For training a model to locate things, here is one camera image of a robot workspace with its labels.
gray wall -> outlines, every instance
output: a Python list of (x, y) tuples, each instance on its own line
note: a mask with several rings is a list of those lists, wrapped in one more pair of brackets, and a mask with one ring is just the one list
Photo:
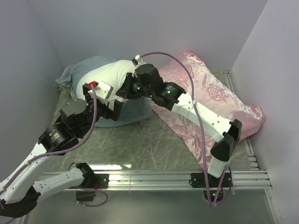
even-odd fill
[(29, 4), (0, 1), (0, 181), (50, 124), (62, 66)]
[(238, 96), (266, 114), (253, 149), (286, 224), (299, 223), (298, 8), (298, 0), (269, 0), (232, 69)]
[[(231, 69), (267, 0), (28, 0), (63, 66), (98, 54), (197, 54)], [(165, 57), (150, 60), (159, 66)]]

